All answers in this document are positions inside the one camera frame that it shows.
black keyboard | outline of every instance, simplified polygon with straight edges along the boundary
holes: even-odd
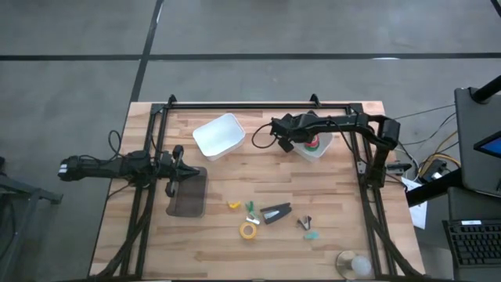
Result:
[[[501,266],[501,219],[444,221],[458,267]]]

